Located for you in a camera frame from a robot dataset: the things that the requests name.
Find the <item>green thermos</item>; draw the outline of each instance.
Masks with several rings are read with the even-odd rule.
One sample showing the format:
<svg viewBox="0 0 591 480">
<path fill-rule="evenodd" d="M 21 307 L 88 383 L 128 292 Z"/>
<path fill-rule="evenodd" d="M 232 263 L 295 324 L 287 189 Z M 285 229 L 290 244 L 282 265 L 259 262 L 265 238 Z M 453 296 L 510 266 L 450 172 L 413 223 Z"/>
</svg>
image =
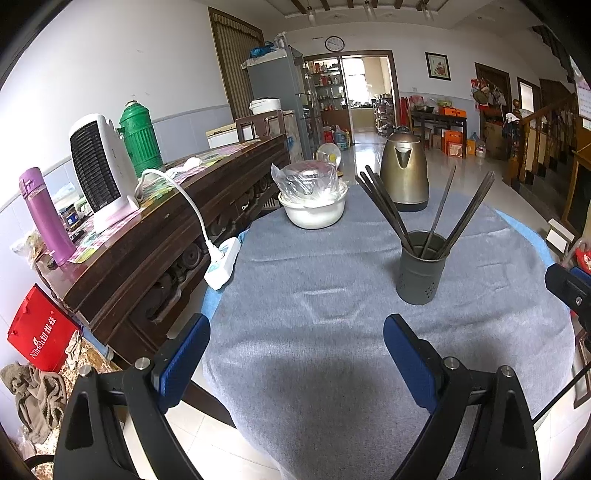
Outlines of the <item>green thermos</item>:
<svg viewBox="0 0 591 480">
<path fill-rule="evenodd" d="M 156 134 L 150 119 L 150 111 L 135 100 L 125 105 L 119 120 L 125 148 L 134 164 L 135 175 L 139 178 L 147 168 L 162 167 L 162 156 L 156 141 Z"/>
</svg>

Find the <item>wall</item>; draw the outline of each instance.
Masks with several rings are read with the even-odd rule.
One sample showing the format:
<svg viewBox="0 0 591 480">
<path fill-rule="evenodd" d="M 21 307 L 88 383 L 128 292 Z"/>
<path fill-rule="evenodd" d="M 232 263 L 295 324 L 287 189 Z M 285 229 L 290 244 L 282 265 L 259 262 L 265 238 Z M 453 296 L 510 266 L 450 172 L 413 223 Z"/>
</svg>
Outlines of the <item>wall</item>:
<svg viewBox="0 0 591 480">
<path fill-rule="evenodd" d="M 384 76 L 384 90 L 386 93 L 392 92 L 392 74 L 390 73 L 390 62 L 387 57 L 379 58 L 380 65 L 382 66 L 382 75 Z"/>
<path fill-rule="evenodd" d="M 227 8 L 232 1 L 215 3 L 239 16 Z M 150 109 L 165 161 L 205 150 L 205 132 L 233 121 L 206 5 L 74 0 L 27 48 L 0 90 L 0 368 L 25 363 L 6 333 L 31 286 L 41 284 L 9 250 L 34 227 L 17 195 L 18 176 L 39 166 L 51 194 L 68 182 L 79 188 L 69 159 L 71 125 L 90 112 L 118 123 L 130 99 Z M 14 397 L 1 382 L 0 422 L 16 436 Z"/>
<path fill-rule="evenodd" d="M 541 37 L 531 30 L 518 30 L 504 37 L 515 51 L 531 65 L 537 75 L 536 79 L 548 79 L 561 82 L 574 92 L 574 84 L 566 79 L 566 71 L 562 68 L 560 60 L 552 54 L 550 47 L 546 45 Z M 524 80 L 533 82 L 533 80 L 522 77 Z"/>
<path fill-rule="evenodd" d="M 470 80 L 476 76 L 474 63 L 482 63 L 511 76 L 511 93 L 519 98 L 517 77 L 539 85 L 528 62 L 511 42 L 483 30 L 444 30 L 423 25 L 359 22 L 306 28 L 288 33 L 288 41 L 304 55 L 325 52 L 324 39 L 338 35 L 349 50 L 392 50 L 401 96 L 445 96 L 468 114 L 468 136 L 478 132 L 478 112 L 474 109 Z M 451 81 L 428 76 L 425 52 L 447 55 Z"/>
<path fill-rule="evenodd" d="M 67 6 L 0 90 L 0 205 L 17 192 L 26 168 L 46 170 L 69 155 L 76 120 L 100 112 L 118 123 L 131 99 L 148 107 L 152 119 L 228 104 L 205 5 L 74 0 Z"/>
<path fill-rule="evenodd" d="M 369 94 L 375 97 L 375 95 L 386 93 L 382 64 L 379 57 L 363 58 L 363 66 L 365 67 L 365 82 L 368 84 Z"/>
</svg>

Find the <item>plastic bag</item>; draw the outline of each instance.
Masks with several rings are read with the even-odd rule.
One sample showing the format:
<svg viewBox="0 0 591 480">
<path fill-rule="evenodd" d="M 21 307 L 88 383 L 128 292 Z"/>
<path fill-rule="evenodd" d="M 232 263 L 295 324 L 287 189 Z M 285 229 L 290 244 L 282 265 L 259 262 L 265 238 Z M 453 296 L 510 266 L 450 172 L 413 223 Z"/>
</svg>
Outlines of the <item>plastic bag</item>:
<svg viewBox="0 0 591 480">
<path fill-rule="evenodd" d="M 332 163 L 306 160 L 281 170 L 271 165 L 271 176 L 291 203 L 316 207 L 330 205 L 339 197 L 339 177 Z"/>
<path fill-rule="evenodd" d="M 24 238 L 17 240 L 10 246 L 10 250 L 27 259 L 31 268 L 44 248 L 45 242 L 37 230 L 31 230 Z"/>
</svg>

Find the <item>electric kettle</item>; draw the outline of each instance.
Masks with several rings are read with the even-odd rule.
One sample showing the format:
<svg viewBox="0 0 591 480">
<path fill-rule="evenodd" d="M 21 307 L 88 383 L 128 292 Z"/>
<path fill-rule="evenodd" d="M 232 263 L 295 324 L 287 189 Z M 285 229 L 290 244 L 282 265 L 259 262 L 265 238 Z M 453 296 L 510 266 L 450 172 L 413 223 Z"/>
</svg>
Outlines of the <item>electric kettle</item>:
<svg viewBox="0 0 591 480">
<path fill-rule="evenodd" d="M 427 158 L 421 139 L 407 127 L 398 127 L 388 137 L 379 176 L 398 210 L 419 212 L 427 206 Z"/>
</svg>

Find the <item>space heater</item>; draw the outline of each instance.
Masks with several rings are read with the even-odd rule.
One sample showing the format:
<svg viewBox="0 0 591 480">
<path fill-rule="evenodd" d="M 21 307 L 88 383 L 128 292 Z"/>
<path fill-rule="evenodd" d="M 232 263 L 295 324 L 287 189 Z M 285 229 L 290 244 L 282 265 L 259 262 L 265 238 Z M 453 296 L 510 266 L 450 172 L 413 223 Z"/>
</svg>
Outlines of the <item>space heater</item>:
<svg viewBox="0 0 591 480">
<path fill-rule="evenodd" d="M 111 120 L 98 113 L 78 120 L 70 129 L 70 149 L 97 233 L 139 210 L 134 166 Z"/>
</svg>

